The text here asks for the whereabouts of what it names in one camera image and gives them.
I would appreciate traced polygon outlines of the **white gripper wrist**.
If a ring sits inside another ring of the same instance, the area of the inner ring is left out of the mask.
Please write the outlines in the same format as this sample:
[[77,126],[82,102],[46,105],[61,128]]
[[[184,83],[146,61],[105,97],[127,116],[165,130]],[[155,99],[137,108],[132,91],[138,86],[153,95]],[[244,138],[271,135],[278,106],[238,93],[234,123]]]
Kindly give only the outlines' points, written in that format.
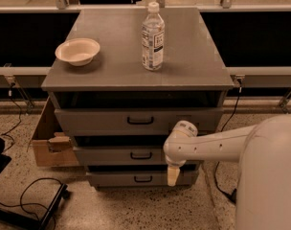
[[180,168],[188,157],[187,149],[190,148],[189,141],[198,134],[197,127],[188,121],[179,121],[172,129],[170,135],[163,145],[163,150],[168,164],[168,185],[176,185]]

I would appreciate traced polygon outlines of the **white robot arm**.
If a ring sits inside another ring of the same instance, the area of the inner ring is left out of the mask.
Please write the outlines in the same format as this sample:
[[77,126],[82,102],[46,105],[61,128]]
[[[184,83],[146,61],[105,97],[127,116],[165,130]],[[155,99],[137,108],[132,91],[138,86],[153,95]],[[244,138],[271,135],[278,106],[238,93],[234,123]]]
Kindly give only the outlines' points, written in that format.
[[236,162],[235,230],[291,230],[291,114],[204,136],[180,121],[164,153],[169,186],[188,161]]

